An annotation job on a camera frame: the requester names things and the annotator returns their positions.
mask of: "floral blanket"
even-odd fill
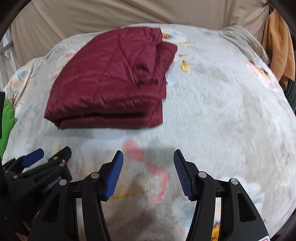
[[[239,26],[211,31],[146,25],[161,27],[164,39],[178,45],[167,73],[163,125],[58,130],[43,118],[55,78],[99,33],[77,35],[19,69],[6,86],[18,122],[3,162],[38,148],[48,158],[69,146],[69,168],[74,180],[80,180],[122,150],[115,194],[103,203],[112,239],[172,241],[186,239],[195,208],[184,196],[173,164],[174,151],[181,149],[186,160],[213,178],[237,178],[273,236],[295,209],[296,119],[260,43]],[[213,240],[220,210],[217,200]]]

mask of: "orange garment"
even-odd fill
[[[288,79],[295,80],[295,58],[288,25],[276,10],[267,18],[262,46],[271,60],[270,69],[286,90]]]

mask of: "maroon fabric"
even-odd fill
[[[160,125],[165,73],[176,51],[159,28],[98,35],[61,71],[44,117],[60,129]]]

